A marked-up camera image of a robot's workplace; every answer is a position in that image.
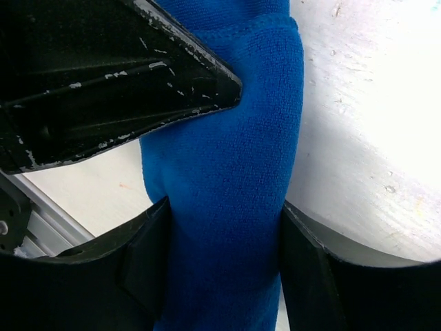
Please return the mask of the blue towel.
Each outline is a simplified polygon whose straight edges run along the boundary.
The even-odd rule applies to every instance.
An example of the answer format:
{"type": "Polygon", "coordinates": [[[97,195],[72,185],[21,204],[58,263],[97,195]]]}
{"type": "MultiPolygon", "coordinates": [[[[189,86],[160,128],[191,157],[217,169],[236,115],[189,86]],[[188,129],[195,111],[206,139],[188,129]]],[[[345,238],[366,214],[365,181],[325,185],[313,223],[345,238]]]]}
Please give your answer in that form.
{"type": "Polygon", "coordinates": [[[243,82],[237,108],[141,139],[152,201],[172,207],[157,330],[273,330],[280,213],[302,114],[304,51],[288,1],[162,1],[243,82]]]}

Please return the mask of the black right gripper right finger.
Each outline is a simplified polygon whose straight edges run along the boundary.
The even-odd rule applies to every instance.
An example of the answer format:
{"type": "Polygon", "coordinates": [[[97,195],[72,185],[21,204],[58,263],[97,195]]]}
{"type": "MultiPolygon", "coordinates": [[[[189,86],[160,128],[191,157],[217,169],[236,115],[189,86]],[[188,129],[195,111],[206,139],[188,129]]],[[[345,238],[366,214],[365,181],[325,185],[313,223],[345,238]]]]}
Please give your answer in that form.
{"type": "Polygon", "coordinates": [[[440,262],[358,243],[286,202],[280,274],[291,330],[439,330],[440,262]]]}

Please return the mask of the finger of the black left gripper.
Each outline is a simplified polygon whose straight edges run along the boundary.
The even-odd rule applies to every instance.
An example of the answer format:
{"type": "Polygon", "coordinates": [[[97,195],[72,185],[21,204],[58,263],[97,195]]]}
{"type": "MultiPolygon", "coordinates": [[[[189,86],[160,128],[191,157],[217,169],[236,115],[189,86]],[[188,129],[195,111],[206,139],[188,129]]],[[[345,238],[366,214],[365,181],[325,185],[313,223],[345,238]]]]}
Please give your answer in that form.
{"type": "Polygon", "coordinates": [[[238,105],[230,66],[155,1],[1,2],[1,170],[71,165],[238,105]]]}

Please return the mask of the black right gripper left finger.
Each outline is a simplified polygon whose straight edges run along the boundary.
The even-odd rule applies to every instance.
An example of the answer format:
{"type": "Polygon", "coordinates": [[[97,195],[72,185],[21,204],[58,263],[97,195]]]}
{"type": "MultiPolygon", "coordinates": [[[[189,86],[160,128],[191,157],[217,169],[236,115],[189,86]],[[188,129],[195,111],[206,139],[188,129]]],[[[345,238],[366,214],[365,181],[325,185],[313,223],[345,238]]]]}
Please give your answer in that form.
{"type": "Polygon", "coordinates": [[[151,330],[161,315],[168,199],[55,257],[1,253],[2,330],[151,330]]]}

